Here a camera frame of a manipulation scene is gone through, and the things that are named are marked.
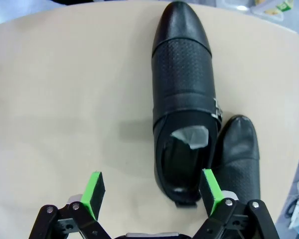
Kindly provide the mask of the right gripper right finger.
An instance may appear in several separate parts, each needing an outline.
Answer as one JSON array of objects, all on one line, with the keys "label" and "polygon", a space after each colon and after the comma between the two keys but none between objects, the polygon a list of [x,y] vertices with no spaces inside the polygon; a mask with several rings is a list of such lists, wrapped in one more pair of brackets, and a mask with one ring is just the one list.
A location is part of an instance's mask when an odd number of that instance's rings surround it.
[{"label": "right gripper right finger", "polygon": [[210,169],[203,169],[199,184],[207,220],[194,239],[278,239],[279,235],[262,200],[241,203],[226,198]]}]

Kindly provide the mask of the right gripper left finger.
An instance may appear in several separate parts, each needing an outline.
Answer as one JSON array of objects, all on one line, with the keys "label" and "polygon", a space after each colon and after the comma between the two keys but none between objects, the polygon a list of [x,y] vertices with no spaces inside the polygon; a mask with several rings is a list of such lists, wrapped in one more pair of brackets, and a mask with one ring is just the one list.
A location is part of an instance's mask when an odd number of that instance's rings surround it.
[{"label": "right gripper left finger", "polygon": [[72,233],[79,233],[83,239],[108,239],[110,236],[98,222],[104,194],[102,173],[92,173],[80,200],[61,209],[55,205],[41,207],[29,238],[66,239]]}]

